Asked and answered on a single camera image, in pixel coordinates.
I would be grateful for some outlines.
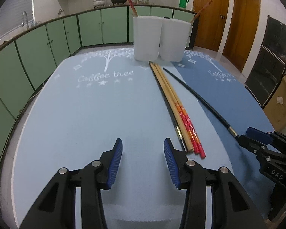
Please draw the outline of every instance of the white pot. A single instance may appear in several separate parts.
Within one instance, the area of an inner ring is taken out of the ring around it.
[[[93,0],[93,6],[105,5],[105,0]]]

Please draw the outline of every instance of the tile floor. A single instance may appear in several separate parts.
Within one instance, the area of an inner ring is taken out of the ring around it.
[[[97,50],[105,50],[105,49],[113,49],[117,48],[117,46],[105,46],[105,47],[97,47],[97,48],[87,48],[80,50],[78,54],[84,54],[92,51]],[[204,49],[201,47],[194,47],[195,51],[203,52],[217,60],[227,71],[229,71],[235,78],[242,84],[245,83],[246,78],[242,75],[242,73],[228,60],[226,59],[221,53]],[[26,111],[23,113],[20,121],[14,131],[14,134],[11,138],[10,144],[7,148],[7,152],[5,155],[2,171],[1,171],[1,178],[0,178],[0,210],[2,213],[2,218],[6,222],[6,224],[11,229],[17,229],[13,209],[11,204],[11,172],[12,172],[12,165],[14,160],[14,155],[16,151],[16,147],[18,144],[18,140],[24,126],[24,123],[28,117],[30,110],[33,107],[33,104],[36,100],[37,96],[35,96],[29,106],[27,107]]]

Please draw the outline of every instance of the light blue table surface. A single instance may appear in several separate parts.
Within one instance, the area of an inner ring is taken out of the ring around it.
[[[201,94],[238,134],[249,126],[273,130],[243,85],[208,55],[186,51],[180,63],[157,62]],[[228,167],[265,216],[274,184],[259,173],[254,154],[242,149],[193,95],[167,77],[207,155],[204,160],[194,154],[188,158],[209,169]],[[81,169],[120,138],[123,155],[116,182],[101,192],[108,228],[179,228],[185,190],[177,190],[171,181],[163,153],[167,137],[181,149],[153,73],[147,62],[133,59],[133,48],[65,59],[40,92],[19,139],[12,171],[17,224],[59,168]],[[208,198],[206,228],[210,210]],[[79,217],[77,209],[76,228]]]

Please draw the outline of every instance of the blue object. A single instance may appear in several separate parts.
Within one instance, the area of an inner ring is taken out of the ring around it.
[[[249,127],[247,129],[246,135],[253,140],[263,143],[264,145],[269,145],[273,142],[273,138],[268,133],[257,130],[253,127]]]
[[[175,184],[176,188],[179,188],[179,169],[167,139],[164,141],[164,155],[166,158],[168,170],[170,171],[170,177],[172,179],[172,182],[173,184]]]
[[[116,151],[114,152],[113,158],[111,160],[109,169],[108,169],[108,180],[107,185],[109,188],[114,184],[116,180],[116,175],[118,173],[121,157],[123,152],[123,143],[122,140],[119,139],[118,146]]]

